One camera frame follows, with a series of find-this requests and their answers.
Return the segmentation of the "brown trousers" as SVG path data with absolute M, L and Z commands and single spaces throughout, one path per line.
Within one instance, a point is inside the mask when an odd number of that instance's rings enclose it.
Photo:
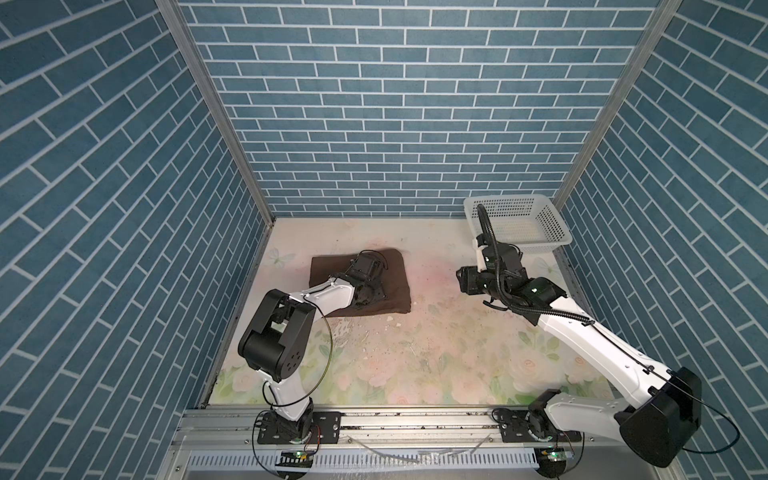
M 381 281 L 384 298 L 369 306 L 350 306 L 336 310 L 331 317 L 369 317 L 383 314 L 407 314 L 411 311 L 410 286 L 401 252 L 387 248 L 380 250 L 379 256 L 387 265 L 387 268 L 383 269 Z M 324 283 L 330 276 L 341 274 L 351 265 L 354 257 L 354 254 L 313 257 L 308 285 L 314 287 Z

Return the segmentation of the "white plastic laundry basket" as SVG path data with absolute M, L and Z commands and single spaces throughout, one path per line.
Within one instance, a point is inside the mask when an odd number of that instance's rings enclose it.
M 473 238 L 482 233 L 478 205 L 486 209 L 497 240 L 517 245 L 526 254 L 550 253 L 573 240 L 554 204 L 538 194 L 466 198 L 464 213 Z

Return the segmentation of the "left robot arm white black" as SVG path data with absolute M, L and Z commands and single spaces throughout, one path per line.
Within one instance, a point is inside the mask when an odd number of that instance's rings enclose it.
M 298 370 L 314 322 L 348 307 L 367 307 L 386 298 L 383 274 L 388 263 L 382 253 L 363 250 L 340 273 L 324 283 L 294 293 L 268 291 L 238 342 L 238 355 L 263 379 L 268 415 L 258 423 L 272 430 L 279 443 L 303 443 L 319 437 L 313 425 L 311 393 Z

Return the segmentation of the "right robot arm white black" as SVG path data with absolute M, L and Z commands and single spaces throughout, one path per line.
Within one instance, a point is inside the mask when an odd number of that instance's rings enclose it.
M 518 314 L 565 343 L 620 394 L 596 400 L 549 389 L 528 407 L 531 435 L 549 441 L 561 432 L 595 434 L 624 443 L 655 467 L 669 466 L 701 425 L 700 378 L 633 348 L 551 280 L 528 277 L 517 246 L 484 234 L 474 243 L 476 265 L 456 273 L 460 290 L 487 295 L 486 306 Z

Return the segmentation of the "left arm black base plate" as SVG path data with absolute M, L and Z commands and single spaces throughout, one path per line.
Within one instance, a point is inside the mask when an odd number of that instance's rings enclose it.
M 260 445 L 337 444 L 341 413 L 308 410 L 298 420 L 287 420 L 273 410 L 262 411 L 255 421 Z

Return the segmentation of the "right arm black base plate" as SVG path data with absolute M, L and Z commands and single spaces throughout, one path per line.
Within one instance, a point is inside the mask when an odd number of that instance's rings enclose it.
M 575 444 L 583 439 L 581 432 L 561 431 L 554 427 L 540 427 L 530 422 L 530 412 L 526 409 L 496 407 L 490 413 L 497 424 L 503 443 L 560 443 Z

